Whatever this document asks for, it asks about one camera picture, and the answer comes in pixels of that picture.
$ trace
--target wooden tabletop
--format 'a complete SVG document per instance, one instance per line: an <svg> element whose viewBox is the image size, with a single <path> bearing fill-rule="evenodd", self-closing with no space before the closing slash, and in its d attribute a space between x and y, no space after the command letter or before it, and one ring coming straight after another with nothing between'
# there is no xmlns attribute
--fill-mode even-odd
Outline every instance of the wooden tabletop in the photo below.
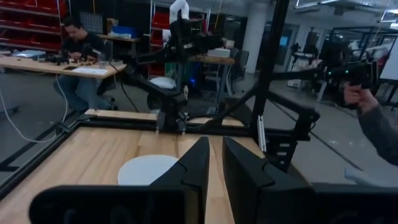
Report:
<svg viewBox="0 0 398 224"><path fill-rule="evenodd" d="M140 38L122 38L122 37L115 37L115 36L104 35L104 34L98 34L98 36L101 37L102 39L106 39L106 40L120 40L120 41L132 42L132 43L136 43L136 42L140 41Z"/></svg>
<svg viewBox="0 0 398 224"><path fill-rule="evenodd" d="M154 114L119 111L93 111L87 114L123 118L156 119ZM204 123L208 118L193 120ZM224 120L224 124L242 124ZM233 215L226 191L222 161L222 136L208 136L210 171L206 201L206 223L232 224ZM108 128L79 128L50 157L26 177L0 202L0 223L28 224L27 211L40 191L65 184L116 185L120 167L128 160L148 154L182 157L201 138L197 134L159 134ZM234 138L250 151L263 157L251 138Z"/></svg>
<svg viewBox="0 0 398 224"><path fill-rule="evenodd" d="M235 63L235 59L233 59L233 58L210 57L207 55L197 55L194 57L190 57L189 61L212 63L212 64L218 64L218 65L233 65Z"/></svg>
<svg viewBox="0 0 398 224"><path fill-rule="evenodd" d="M31 58L0 57L0 67L14 68L14 69L19 69L19 70L54 73L54 74L61 74L61 75L74 75L74 76L79 76L79 77L91 77L91 78L106 78L106 77L109 77L109 76L117 73L117 71L112 66L109 66L109 65L107 65L106 68L104 68L107 70L107 72L104 75L78 73L78 72L73 72L71 70L64 70L64 68L67 68L70 66L78 67L79 65L77 65L75 63L70 63L69 65L67 65L67 64L63 63L58 66L58 65L56 65L54 63L50 63L50 62L33 61ZM98 65L80 66L80 67L101 69ZM115 67L117 68L118 71L121 71L126 67L126 65L118 65Z"/></svg>

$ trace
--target black shirt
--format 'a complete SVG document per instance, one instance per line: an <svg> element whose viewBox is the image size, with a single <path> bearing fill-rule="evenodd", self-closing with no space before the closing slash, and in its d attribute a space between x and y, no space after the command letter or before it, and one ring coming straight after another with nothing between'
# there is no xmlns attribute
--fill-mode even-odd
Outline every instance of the black shirt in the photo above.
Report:
<svg viewBox="0 0 398 224"><path fill-rule="evenodd" d="M105 51L104 41L100 37L91 32L87 33L87 36L83 40L80 40L78 42L74 41L70 37L67 37L62 43L62 49L67 50L70 53L74 52L82 53L84 45L90 45L92 49L98 50L100 52ZM92 50L87 54L92 57L96 57L96 53L94 53Z"/></svg>

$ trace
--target white paper disc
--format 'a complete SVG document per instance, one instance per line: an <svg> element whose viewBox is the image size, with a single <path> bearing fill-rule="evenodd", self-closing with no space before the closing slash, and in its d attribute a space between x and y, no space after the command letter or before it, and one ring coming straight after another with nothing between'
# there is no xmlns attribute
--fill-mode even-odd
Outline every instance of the white paper disc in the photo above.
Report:
<svg viewBox="0 0 398 224"><path fill-rule="evenodd" d="M166 155L140 156L127 161L118 174L119 185L147 186L165 174L177 158Z"/></svg>

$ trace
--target jeans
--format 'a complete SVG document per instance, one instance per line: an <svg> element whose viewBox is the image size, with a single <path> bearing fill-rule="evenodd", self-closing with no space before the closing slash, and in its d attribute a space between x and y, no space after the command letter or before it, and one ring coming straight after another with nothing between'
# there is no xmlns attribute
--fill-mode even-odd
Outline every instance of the jeans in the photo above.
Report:
<svg viewBox="0 0 398 224"><path fill-rule="evenodd" d="M68 100L69 108L72 110L84 112L88 108L108 110L111 107L110 102L98 97L96 94L96 89L101 84L101 80L60 75L58 76L58 82ZM53 85L55 91L63 97L57 81L55 81Z"/></svg>

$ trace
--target gray floor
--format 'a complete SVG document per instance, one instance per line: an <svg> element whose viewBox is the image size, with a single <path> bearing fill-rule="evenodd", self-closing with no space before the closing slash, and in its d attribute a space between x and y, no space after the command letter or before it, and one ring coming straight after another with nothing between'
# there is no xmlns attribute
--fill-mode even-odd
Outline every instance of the gray floor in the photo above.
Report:
<svg viewBox="0 0 398 224"><path fill-rule="evenodd" d="M11 72L0 75L0 87L6 103L18 102L21 105L19 112L12 114L11 119L27 138L35 138L63 116L65 102L53 91L54 80L55 77L52 75ZM327 105L317 104L313 96L288 88L284 82L275 82L271 88L298 103L316 107L321 114L313 130L312 140L300 142L293 159L294 166L305 173L306 178L312 182L350 183L343 177L343 173L345 168L351 166L363 170L382 167L388 172L396 172L396 167L389 165L376 154L373 146L362 134L358 120L348 114L352 113L351 111L343 112ZM149 111L144 100L145 92L129 86L126 86L126 91L140 111ZM134 111L119 86L107 95L116 98L120 110ZM249 106L253 103L254 99L247 102ZM295 118L297 115L292 111L267 102L264 110L266 127L290 129L295 124ZM27 144L5 116L0 118L0 135L0 161ZM37 144L11 165L23 165L44 146L45 143ZM0 180L9 174L0 172Z"/></svg>

